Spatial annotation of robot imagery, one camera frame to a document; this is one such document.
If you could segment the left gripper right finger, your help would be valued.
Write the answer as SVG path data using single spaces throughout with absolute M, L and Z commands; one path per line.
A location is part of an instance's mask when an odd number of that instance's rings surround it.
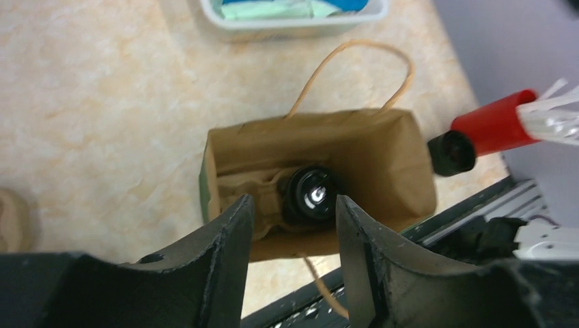
M 475 266 L 429 251 L 336 202 L 351 327 L 577 327 L 576 261 Z

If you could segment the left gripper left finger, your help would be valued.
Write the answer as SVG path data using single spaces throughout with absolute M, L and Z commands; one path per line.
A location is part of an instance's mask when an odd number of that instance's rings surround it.
M 239 327 L 254 203 L 134 264 L 82 252 L 1 257 L 2 327 Z

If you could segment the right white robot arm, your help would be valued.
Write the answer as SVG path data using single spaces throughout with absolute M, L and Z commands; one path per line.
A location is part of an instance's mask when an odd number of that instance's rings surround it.
M 577 260 L 578 229 L 545 215 L 476 217 L 437 244 L 440 254 L 470 264 L 495 260 Z

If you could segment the green brown paper bag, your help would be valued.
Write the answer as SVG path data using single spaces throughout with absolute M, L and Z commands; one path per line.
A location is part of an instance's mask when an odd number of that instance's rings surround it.
M 213 128 L 199 173 L 201 212 L 209 222 L 226 209 L 220 208 L 218 177 L 298 166 L 282 192 L 283 220 L 317 230 L 271 232 L 252 240 L 249 259 L 300 258 L 316 288 L 342 316 L 347 310 L 330 295 L 311 262 L 314 256 L 338 252 L 337 196 L 348 196 L 394 231 L 431 216 L 437 205 L 432 161 L 419 125 L 410 111 L 395 108 L 412 82 L 412 60 L 395 46 L 371 40 L 350 40 L 337 52 L 353 46 L 386 51 L 406 64 L 403 82 L 381 107 L 299 113 L 293 105 L 283 116 Z

